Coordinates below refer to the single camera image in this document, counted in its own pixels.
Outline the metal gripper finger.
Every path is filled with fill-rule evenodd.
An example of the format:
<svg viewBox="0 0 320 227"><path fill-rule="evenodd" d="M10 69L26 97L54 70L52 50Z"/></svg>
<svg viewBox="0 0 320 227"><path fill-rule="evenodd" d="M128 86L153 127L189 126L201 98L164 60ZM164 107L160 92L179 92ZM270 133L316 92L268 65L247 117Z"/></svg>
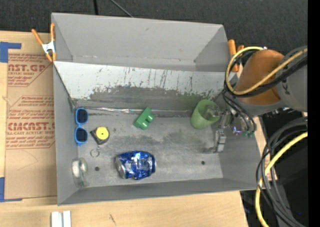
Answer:
<svg viewBox="0 0 320 227"><path fill-rule="evenodd" d="M220 110L219 107L207 107L205 110L205 118L206 119L214 119L214 118L219 118L224 114L223 110Z"/></svg>
<svg viewBox="0 0 320 227"><path fill-rule="evenodd" d="M225 148L227 137L226 137L224 131L222 131L222 130L217 130L215 136L216 136L216 142L215 142L216 143L216 151L218 153L220 153Z"/></svg>

